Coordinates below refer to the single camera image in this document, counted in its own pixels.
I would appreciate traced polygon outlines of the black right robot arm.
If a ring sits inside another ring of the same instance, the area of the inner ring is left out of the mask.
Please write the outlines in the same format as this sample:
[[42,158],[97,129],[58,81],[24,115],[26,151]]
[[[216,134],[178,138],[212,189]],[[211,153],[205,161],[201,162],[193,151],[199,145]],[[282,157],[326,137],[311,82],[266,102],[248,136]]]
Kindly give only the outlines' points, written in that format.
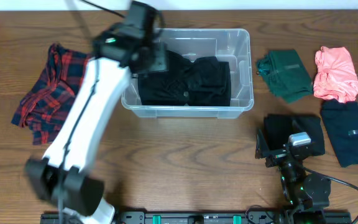
[[283,194],[290,203],[275,215],[274,223],[324,223],[321,211],[329,206],[331,181],[307,174],[303,161],[312,156],[313,142],[306,132],[292,134],[280,149],[271,150],[261,130],[257,133],[255,157],[266,167],[277,167]]

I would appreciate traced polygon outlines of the pink garment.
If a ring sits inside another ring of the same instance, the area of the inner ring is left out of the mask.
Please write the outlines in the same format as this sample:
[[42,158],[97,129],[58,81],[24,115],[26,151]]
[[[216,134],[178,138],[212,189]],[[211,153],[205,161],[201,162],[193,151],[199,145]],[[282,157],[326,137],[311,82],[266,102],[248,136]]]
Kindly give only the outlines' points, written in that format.
[[358,95],[358,76],[352,57],[345,47],[322,46],[315,53],[317,74],[313,82],[313,95],[323,100],[340,103],[355,101]]

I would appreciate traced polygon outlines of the dark green garment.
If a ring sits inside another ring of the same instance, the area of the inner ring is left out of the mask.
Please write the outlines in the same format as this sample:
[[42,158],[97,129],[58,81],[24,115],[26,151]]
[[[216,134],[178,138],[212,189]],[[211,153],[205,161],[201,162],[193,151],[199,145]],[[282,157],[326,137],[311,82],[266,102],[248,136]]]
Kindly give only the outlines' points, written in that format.
[[313,94],[313,85],[301,58],[294,49],[269,50],[256,62],[257,74],[270,92],[287,103]]

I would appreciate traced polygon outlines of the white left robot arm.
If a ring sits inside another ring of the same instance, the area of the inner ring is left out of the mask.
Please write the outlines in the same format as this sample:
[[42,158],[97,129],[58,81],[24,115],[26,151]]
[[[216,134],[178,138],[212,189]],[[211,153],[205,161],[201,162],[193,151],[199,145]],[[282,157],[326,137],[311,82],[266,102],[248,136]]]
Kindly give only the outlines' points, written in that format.
[[132,1],[121,22],[91,37],[93,55],[73,106],[55,140],[25,173],[39,199],[56,206],[42,223],[114,223],[104,183],[90,177],[101,137],[121,95],[136,75],[165,72],[162,13]]

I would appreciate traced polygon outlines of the red plaid flannel shirt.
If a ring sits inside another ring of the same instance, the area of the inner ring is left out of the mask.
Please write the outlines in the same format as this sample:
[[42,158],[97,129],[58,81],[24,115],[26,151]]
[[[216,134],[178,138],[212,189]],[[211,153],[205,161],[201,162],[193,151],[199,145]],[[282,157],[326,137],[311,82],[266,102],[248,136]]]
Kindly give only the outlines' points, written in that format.
[[51,143],[60,132],[85,76],[90,55],[52,44],[45,68],[19,103],[11,123],[29,128],[33,144]]

